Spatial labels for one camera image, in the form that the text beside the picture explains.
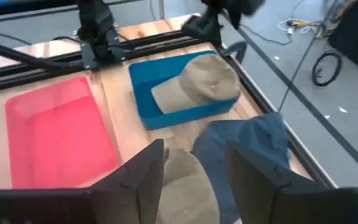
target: khaki hat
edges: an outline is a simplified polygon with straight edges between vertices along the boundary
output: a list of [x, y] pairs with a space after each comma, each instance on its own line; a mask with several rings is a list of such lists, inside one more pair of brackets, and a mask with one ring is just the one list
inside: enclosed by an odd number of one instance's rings
[[195, 156], [170, 149], [156, 224], [219, 224], [211, 182]]
[[154, 100], [164, 114], [230, 100], [239, 91], [237, 73], [215, 54], [194, 58], [179, 76], [152, 88]]

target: wooden table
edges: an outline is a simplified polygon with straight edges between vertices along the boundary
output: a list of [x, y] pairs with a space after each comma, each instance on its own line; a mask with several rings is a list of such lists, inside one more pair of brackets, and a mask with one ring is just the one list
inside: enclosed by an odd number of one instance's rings
[[[187, 18], [188, 16], [181, 16], [164, 21], [148, 22], [136, 26], [123, 27], [119, 29], [119, 32], [129, 39], [136, 39], [148, 35], [177, 30], [187, 20]], [[77, 43], [70, 42], [69, 40], [57, 40], [18, 48], [18, 50], [36, 57], [51, 57], [74, 52], [79, 49], [80, 47]], [[84, 75], [88, 77], [89, 84], [104, 119], [109, 136], [111, 141], [118, 148], [118, 153], [122, 162], [128, 161], [157, 138], [163, 138], [165, 140], [166, 147], [180, 147], [190, 151], [194, 140], [200, 132], [204, 130], [208, 122], [222, 119], [250, 119], [261, 114], [255, 101], [250, 97], [245, 89], [242, 89], [242, 95], [238, 102], [226, 114], [192, 121], [169, 128], [158, 129], [155, 131], [145, 130], [139, 119], [139, 115], [137, 114], [128, 66], [134, 62], [211, 49], [213, 49], [211, 45], [201, 44], [184, 49], [172, 50], [162, 54], [151, 55], [149, 57], [138, 58], [136, 60], [124, 62], [121, 65], [106, 68], [100, 72], [91, 72], [88, 70], [0, 91], [0, 189], [12, 188], [6, 117], [4, 112], [4, 104], [6, 100], [12, 96], [66, 80], [74, 76]], [[0, 67], [11, 65], [13, 63], [16, 62], [0, 57]], [[298, 159], [296, 159], [292, 153], [290, 166], [295, 172], [310, 178], [305, 169], [299, 163]], [[94, 180], [83, 183], [79, 187], [92, 184], [104, 175], [106, 174], [102, 174]]]

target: gray floor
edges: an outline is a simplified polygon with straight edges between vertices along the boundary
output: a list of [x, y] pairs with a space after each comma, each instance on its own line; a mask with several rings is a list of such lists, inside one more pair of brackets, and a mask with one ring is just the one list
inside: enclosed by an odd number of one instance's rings
[[[255, 16], [245, 18], [242, 22], [260, 35], [285, 42], [287, 41], [286, 35], [277, 28], [277, 24], [289, 18], [296, 3], [298, 0], [266, 0], [265, 5]], [[295, 15], [309, 21], [321, 20], [329, 5], [330, 2], [327, 5], [327, 2], [323, 0], [306, 0], [298, 7]], [[157, 1], [154, 1], [154, 9], [155, 12], [158, 12]], [[149, 10], [149, 0], [113, 6], [111, 10], [120, 26], [153, 20]], [[199, 0], [166, 0], [165, 3], [166, 17], [203, 12], [203, 10], [204, 6]], [[0, 32], [32, 43], [45, 42], [58, 35], [71, 35], [72, 31], [79, 26], [77, 15], [78, 12], [66, 12], [1, 22]], [[224, 25], [222, 37], [226, 45], [243, 39], [228, 21], [223, 18], [220, 21]], [[281, 46], [264, 42], [248, 31], [247, 33], [289, 78], [294, 75], [302, 55], [313, 38], [311, 32], [295, 33], [292, 43]], [[0, 37], [0, 43], [8, 47], [21, 45], [2, 37]], [[358, 150], [358, 66], [345, 58], [339, 78], [325, 88], [314, 86], [310, 79], [313, 64], [328, 49], [330, 46], [325, 40], [319, 40], [313, 44], [300, 67], [295, 85], [322, 114], [329, 116], [328, 120]], [[242, 64], [270, 101], [278, 107], [287, 89], [284, 83], [252, 48], [248, 48]], [[332, 65], [332, 61], [324, 62], [324, 67], [332, 67]], [[341, 112], [339, 107], [346, 109], [347, 113]], [[292, 93], [288, 94], [282, 113], [288, 124], [307, 146], [311, 155], [338, 186], [358, 186], [358, 164]]]

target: black cable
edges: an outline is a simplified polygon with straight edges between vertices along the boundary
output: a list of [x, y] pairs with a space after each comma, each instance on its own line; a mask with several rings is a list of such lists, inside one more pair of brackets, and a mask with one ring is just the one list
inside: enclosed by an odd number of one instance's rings
[[249, 32], [251, 32], [252, 34], [258, 36], [259, 38], [261, 38], [262, 40], [264, 40], [264, 41], [266, 41], [266, 42], [270, 42], [270, 43], [274, 43], [274, 44], [279, 44], [279, 45], [282, 45], [282, 46], [292, 43], [291, 34], [287, 34], [288, 42], [282, 43], [282, 42], [279, 42], [279, 41], [276, 41], [276, 40], [271, 40], [271, 39], [268, 39], [268, 38], [266, 38], [266, 37], [262, 37], [260, 34], [258, 34], [258, 33], [256, 33], [255, 31], [253, 31], [253, 30], [252, 30], [249, 26], [247, 26], [247, 25], [240, 24], [240, 26], [245, 27], [247, 30], [249, 30]]
[[[116, 32], [114, 29], [113, 29], [113, 31], [116, 33], [117, 36], [119, 36], [119, 37], [121, 37], [122, 39], [128, 41], [128, 43], [130, 43], [130, 44], [132, 45], [132, 47], [124, 47], [124, 46], [121, 46], [121, 45], [118, 45], [118, 44], [111, 44], [111, 45], [109, 45], [109, 47], [120, 47], [120, 48], [122, 48], [122, 49], [124, 49], [124, 50], [135, 50], [136, 46], [135, 46], [135, 44], [134, 44], [131, 40], [129, 40], [129, 39], [128, 39], [127, 37], [125, 37], [124, 35], [122, 35], [122, 34]], [[58, 37], [53, 38], [53, 40], [64, 40], [64, 39], [66, 39], [66, 40], [72, 40], [72, 41], [77, 42], [77, 43], [79, 43], [79, 44], [81, 43], [80, 40], [74, 39], [74, 38], [72, 38], [72, 37], [67, 37], [67, 36], [58, 36]]]
[[152, 13], [153, 20], [157, 21], [157, 18], [155, 17], [155, 13], [154, 13], [153, 0], [149, 0], [149, 7], [150, 7], [150, 11]]
[[[333, 13], [334, 8], [335, 8], [335, 5], [336, 5], [337, 2], [338, 2], [338, 0], [335, 0], [335, 1], [334, 1], [334, 4], [329, 8], [329, 10], [328, 10], [328, 12], [327, 12], [325, 18], [323, 19], [323, 23], [324, 23], [324, 21], [326, 21], [326, 20], [328, 19], [328, 17], [331, 15], [331, 13]], [[293, 76], [292, 76], [292, 78], [291, 78], [291, 82], [290, 82], [290, 84], [288, 85], [287, 90], [285, 91], [283, 100], [281, 101], [280, 106], [278, 107], [278, 112], [280, 112], [281, 109], [283, 108], [284, 102], [285, 102], [285, 100], [287, 99], [288, 93], [290, 92], [290, 89], [291, 89], [292, 86], [293, 86], [293, 81], [295, 80], [296, 76], [298, 75], [299, 69], [300, 69], [301, 66], [303, 65], [303, 61], [305, 60], [307, 54], [309, 53], [309, 50], [311, 49], [311, 46], [313, 45], [313, 43], [315, 42], [315, 40], [318, 39], [318, 34], [320, 33], [320, 30], [321, 30], [322, 28], [323, 28], [322, 26], [321, 26], [321, 27], [318, 27], [318, 30], [317, 30], [316, 34], [314, 35], [314, 37], [313, 37], [313, 40], [311, 40], [311, 42], [310, 42], [308, 48], [305, 50], [305, 53], [302, 55], [302, 58], [301, 58], [301, 60], [299, 61], [299, 64], [298, 64], [298, 66], [297, 66], [297, 68], [296, 68], [296, 70], [295, 70], [295, 72], [294, 72], [294, 74], [293, 74]]]
[[296, 4], [296, 5], [293, 7], [293, 9], [292, 9], [292, 11], [291, 11], [291, 17], [295, 17], [295, 10], [296, 10], [297, 7], [300, 6], [300, 4], [302, 4], [304, 1], [306, 1], [306, 0], [301, 0], [300, 2], [298, 2], [298, 4]]
[[32, 45], [30, 42], [27, 42], [25, 40], [22, 40], [22, 39], [19, 39], [17, 37], [13, 37], [11, 35], [7, 35], [7, 34], [2, 34], [0, 33], [0, 36], [1, 37], [5, 37], [5, 38], [8, 38], [8, 39], [12, 39], [12, 40], [16, 40], [16, 41], [19, 41], [19, 42], [22, 42], [23, 44], [26, 44], [26, 45]]
[[[326, 82], [319, 82], [318, 78], [320, 77], [319, 74], [321, 73], [321, 68], [317, 69], [318, 64], [320, 63], [320, 61], [328, 56], [333, 56], [337, 59], [337, 65], [335, 68], [335, 71], [333, 73], [333, 76]], [[322, 56], [320, 56], [319, 59], [317, 59], [317, 62], [315, 63], [315, 65], [313, 66], [312, 69], [312, 73], [311, 73], [311, 80], [313, 81], [313, 83], [316, 86], [327, 86], [328, 84], [330, 84], [332, 81], [334, 81], [336, 79], [336, 77], [339, 75], [339, 73], [341, 72], [341, 68], [342, 68], [342, 56], [339, 52], [337, 52], [336, 50], [328, 50], [327, 52], [325, 52], [324, 54], [322, 54]]]
[[116, 34], [117, 34], [117, 36], [119, 36], [119, 37], [121, 37], [122, 39], [128, 41], [128, 43], [130, 43], [130, 44], [132, 45], [132, 49], [131, 49], [131, 50], [135, 50], [136, 46], [135, 46], [135, 44], [134, 44], [131, 40], [129, 40], [126, 36], [124, 36], [124, 35], [122, 35], [122, 34], [120, 34], [120, 33], [118, 33], [118, 32], [116, 32]]
[[58, 36], [58, 37], [53, 38], [52, 40], [71, 40], [71, 41], [77, 42], [79, 44], [81, 43], [81, 41], [79, 41], [77, 39], [74, 39], [72, 37], [66, 37], [66, 36]]

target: blue bin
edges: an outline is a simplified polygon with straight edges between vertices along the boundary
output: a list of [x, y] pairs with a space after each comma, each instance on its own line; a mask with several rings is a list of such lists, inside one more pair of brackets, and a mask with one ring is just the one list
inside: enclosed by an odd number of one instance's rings
[[193, 58], [215, 54], [212, 50], [193, 54], [139, 62], [129, 66], [132, 86], [140, 120], [146, 129], [154, 130], [176, 124], [228, 112], [237, 99], [211, 103], [187, 110], [163, 114], [154, 100], [151, 89], [156, 85], [181, 74], [186, 64]]

